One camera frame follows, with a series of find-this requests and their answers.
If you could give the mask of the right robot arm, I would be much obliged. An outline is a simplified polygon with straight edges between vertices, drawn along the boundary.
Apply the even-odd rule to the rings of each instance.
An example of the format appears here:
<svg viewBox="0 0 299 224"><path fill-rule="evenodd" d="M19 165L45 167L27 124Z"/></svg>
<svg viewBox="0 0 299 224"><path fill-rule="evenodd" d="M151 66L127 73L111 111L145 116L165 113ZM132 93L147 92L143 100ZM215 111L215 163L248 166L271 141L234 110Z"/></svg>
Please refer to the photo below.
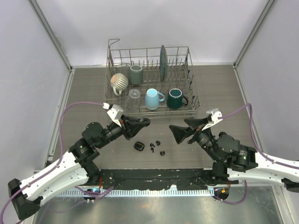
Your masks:
<svg viewBox="0 0 299 224"><path fill-rule="evenodd" d="M283 185L288 191L299 191L299 162L258 152L240 143L225 132L216 138L211 127L217 124L210 118L185 119L186 127L170 125L176 142L186 138L188 144L198 143L213 160L211 179L216 184L226 180L252 180Z"/></svg>

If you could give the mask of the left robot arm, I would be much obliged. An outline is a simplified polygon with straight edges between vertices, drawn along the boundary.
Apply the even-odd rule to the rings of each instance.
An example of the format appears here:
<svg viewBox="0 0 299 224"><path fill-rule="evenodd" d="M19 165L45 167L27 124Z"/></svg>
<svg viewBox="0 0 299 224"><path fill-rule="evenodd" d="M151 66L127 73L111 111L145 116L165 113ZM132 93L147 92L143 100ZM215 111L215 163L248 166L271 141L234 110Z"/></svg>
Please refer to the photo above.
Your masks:
<svg viewBox="0 0 299 224"><path fill-rule="evenodd" d="M149 125L148 118L125 115L121 116L120 124L111 122L105 128L98 122L92 122L82 132L82 138L57 161L27 179L11 180L8 191L19 220L32 216L68 188L98 184L100 170L93 162L99 156L98 149L121 136L130 140Z"/></svg>

